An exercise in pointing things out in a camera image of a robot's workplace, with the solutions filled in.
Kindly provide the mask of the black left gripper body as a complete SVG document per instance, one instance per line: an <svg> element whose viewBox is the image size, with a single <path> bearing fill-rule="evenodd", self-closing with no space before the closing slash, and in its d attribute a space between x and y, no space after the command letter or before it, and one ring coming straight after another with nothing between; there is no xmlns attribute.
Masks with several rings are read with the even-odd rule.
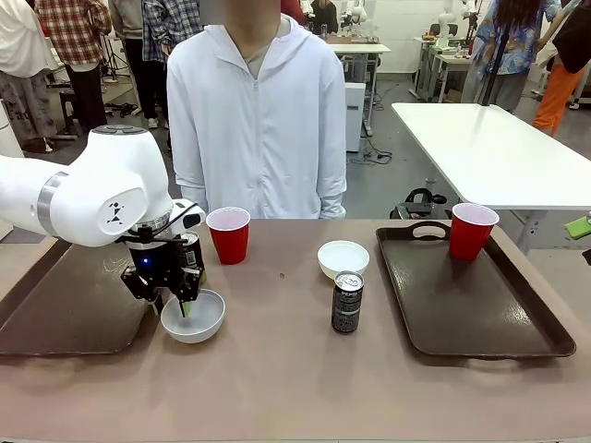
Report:
<svg viewBox="0 0 591 443"><path fill-rule="evenodd" d="M133 260L135 273L150 288L179 290L184 282L183 271L185 240L179 236L151 243L129 235L127 247Z"/></svg>

